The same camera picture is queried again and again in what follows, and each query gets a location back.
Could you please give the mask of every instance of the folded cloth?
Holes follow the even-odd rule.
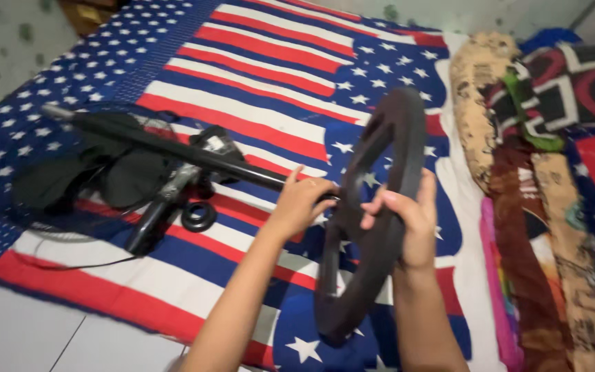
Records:
[[[523,352],[518,346],[518,321],[515,306],[511,302],[510,283],[500,266],[501,256],[495,241],[495,226],[492,222],[492,200],[488,197],[481,202],[481,242],[486,261],[488,286],[490,289],[492,315],[495,320],[495,334],[499,347],[500,360],[509,372],[522,370]]]
[[[525,355],[525,371],[571,371],[566,354],[565,326],[551,290],[552,281],[545,275],[535,254],[546,256],[543,233],[530,241],[528,226],[538,226],[537,218],[524,212],[525,199],[538,198],[531,179],[531,169],[525,166],[530,151],[521,148],[516,137],[494,151],[490,191],[494,204],[497,247],[502,256],[502,268],[513,284],[513,295],[520,314],[518,320],[520,346]]]
[[[460,47],[451,61],[453,111],[472,178],[488,192],[494,129],[478,91],[497,82],[520,51],[512,37],[497,32],[478,33]]]
[[[532,163],[566,297],[573,369],[595,371],[595,253],[585,245],[588,234],[567,221],[569,211],[578,204],[578,193],[564,155],[533,154]]]

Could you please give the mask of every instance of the clothing pile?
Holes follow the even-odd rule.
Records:
[[[451,64],[509,371],[595,371],[595,46],[478,34]]]

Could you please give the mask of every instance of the american flag bedsheet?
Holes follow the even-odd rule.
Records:
[[[426,167],[438,176],[436,265],[446,310],[471,369],[502,371],[479,236],[482,192],[465,163],[448,82],[449,58],[464,39],[301,0],[135,0],[0,103],[0,185],[20,159],[66,147],[70,127],[42,118],[42,104],[107,100],[176,112],[181,140],[219,124],[251,164],[284,174],[305,164],[304,177],[338,181],[376,102],[394,87],[416,87],[427,107]],[[382,157],[367,174],[369,190],[391,163]],[[43,271],[11,250],[65,266],[116,261],[127,257],[119,246],[129,228],[110,241],[64,244],[0,219],[0,283],[192,342],[278,196],[248,183],[216,191],[210,230],[175,223],[149,257],[109,267]],[[389,281],[349,343],[335,350],[319,342],[312,294],[323,237],[319,223],[285,247],[244,362],[395,371]],[[340,286],[356,258],[356,247],[342,244]]]

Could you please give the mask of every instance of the brown cloth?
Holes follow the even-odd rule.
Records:
[[[518,340],[527,372],[569,372],[566,335],[547,277],[527,234],[519,169],[529,152],[507,140],[494,151],[489,190],[497,248],[518,308]]]
[[[511,60],[519,54],[512,37],[480,32],[469,38],[451,60],[453,114],[472,178],[486,193],[495,139],[478,89],[500,80]]]
[[[566,214],[578,202],[578,193],[564,155],[533,154],[532,163],[566,298],[566,316],[573,334],[573,368],[576,372],[592,372],[595,371],[595,255],[585,245],[587,234],[566,221]]]

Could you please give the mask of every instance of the wooden furniture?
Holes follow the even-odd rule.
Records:
[[[65,17],[80,37],[94,33],[127,3],[129,0],[59,0]]]

